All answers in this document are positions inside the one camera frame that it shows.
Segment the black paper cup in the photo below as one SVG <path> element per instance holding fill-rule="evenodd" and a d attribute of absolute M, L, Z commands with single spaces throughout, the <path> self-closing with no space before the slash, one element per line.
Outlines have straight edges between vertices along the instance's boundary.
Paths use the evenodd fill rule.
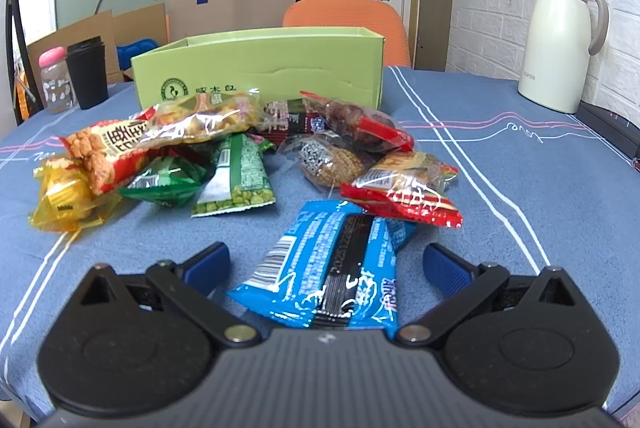
<path fill-rule="evenodd" d="M 99 36 L 67 47 L 66 67 L 80 108 L 92 108 L 109 97 L 104 43 Z"/>

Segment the light green cardboard box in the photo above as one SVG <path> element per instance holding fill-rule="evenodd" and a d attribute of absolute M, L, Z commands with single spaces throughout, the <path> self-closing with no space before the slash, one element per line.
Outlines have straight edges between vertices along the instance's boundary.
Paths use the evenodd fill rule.
<path fill-rule="evenodd" d="M 361 27 L 249 29 L 195 36 L 132 59 L 142 108 L 196 92 L 300 90 L 378 108 L 384 37 Z"/>

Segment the blue tablecloth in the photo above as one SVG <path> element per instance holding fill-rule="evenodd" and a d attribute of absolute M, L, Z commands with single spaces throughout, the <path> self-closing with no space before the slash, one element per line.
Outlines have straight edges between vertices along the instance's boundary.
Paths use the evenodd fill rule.
<path fill-rule="evenodd" d="M 71 243 L 70 234 L 32 230 L 26 214 L 36 203 L 31 171 L 38 159 L 62 151 L 56 136 L 136 112 L 134 88 L 119 89 L 89 111 L 34 116 L 0 142 L 0 386 L 36 419 L 52 408 L 36 371 L 39 345 L 91 265 L 141 272 L 158 259 L 180 262 L 221 240 L 232 255 L 232 287 L 249 276 L 304 202 L 323 197 L 295 167 L 271 155 L 266 168 L 278 199 L 273 206 L 190 218 L 188 208 L 126 202 L 113 220 Z M 513 274 L 561 265 L 618 346 L 622 366 L 608 409 L 623 413 L 640 388 L 640 356 L 633 348 L 640 343 L 634 236 L 640 231 L 640 174 L 629 159 L 572 116 L 522 98 L 514 82 L 387 68 L 382 110 L 401 122 L 420 150 L 458 166 L 459 182 L 448 195 L 465 217 L 461 230 L 418 228 L 399 253 L 400 322 L 438 301 L 422 274 L 428 242 L 437 240 L 473 263 L 494 260 Z"/>

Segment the blue snack package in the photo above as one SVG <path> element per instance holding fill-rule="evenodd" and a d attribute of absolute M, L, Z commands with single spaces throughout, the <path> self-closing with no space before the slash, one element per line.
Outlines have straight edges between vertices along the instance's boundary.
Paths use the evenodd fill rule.
<path fill-rule="evenodd" d="M 393 336 L 396 249 L 415 225 L 364 214 L 346 201 L 311 201 L 250 278 L 228 294 L 297 328 L 384 328 Z"/>

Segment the clear bottle with pink lid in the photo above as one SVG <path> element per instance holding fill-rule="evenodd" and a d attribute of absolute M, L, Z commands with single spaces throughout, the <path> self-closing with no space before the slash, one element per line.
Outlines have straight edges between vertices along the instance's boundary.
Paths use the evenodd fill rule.
<path fill-rule="evenodd" d="M 47 100 L 45 106 L 52 114 L 74 106 L 74 92 L 65 56 L 64 47 L 55 47 L 42 53 L 38 61 L 42 74 L 42 90 Z"/>

